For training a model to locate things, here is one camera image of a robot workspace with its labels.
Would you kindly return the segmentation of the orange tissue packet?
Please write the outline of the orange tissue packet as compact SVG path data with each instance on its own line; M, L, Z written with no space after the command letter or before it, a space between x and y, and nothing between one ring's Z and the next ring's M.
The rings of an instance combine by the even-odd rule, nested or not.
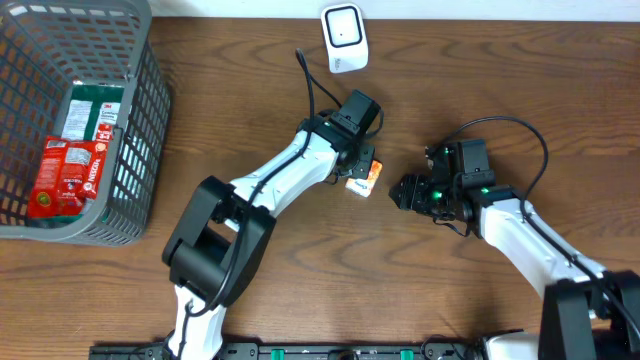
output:
M368 176L365 179L349 179L346 182L345 188L359 196L368 198L373 192L382 170L383 164L378 160L374 160Z

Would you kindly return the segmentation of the red Nescafe stick sachet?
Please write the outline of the red Nescafe stick sachet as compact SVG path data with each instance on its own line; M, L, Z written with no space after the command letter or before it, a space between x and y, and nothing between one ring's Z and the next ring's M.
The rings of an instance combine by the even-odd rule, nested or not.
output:
M96 126L94 139L97 142L109 143L113 139L114 126L107 123L99 123Z

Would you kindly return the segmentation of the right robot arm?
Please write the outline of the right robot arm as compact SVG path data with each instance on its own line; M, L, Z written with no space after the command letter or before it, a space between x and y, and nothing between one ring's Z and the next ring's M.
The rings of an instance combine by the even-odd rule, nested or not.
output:
M469 359L636 359L639 277L584 256L514 187L499 185L482 140L427 151L430 173L407 174L389 192L402 210L441 226L465 224L501 252L543 301L540 330L484 336Z

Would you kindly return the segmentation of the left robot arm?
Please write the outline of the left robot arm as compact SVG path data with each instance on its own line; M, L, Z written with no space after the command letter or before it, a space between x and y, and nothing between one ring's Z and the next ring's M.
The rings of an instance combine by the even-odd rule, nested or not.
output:
M210 176L197 186L162 253L178 304L164 358L217 355L227 309L253 280L277 216L330 176L366 178L375 153L367 141L376 133L369 120L321 113L252 173L229 183Z

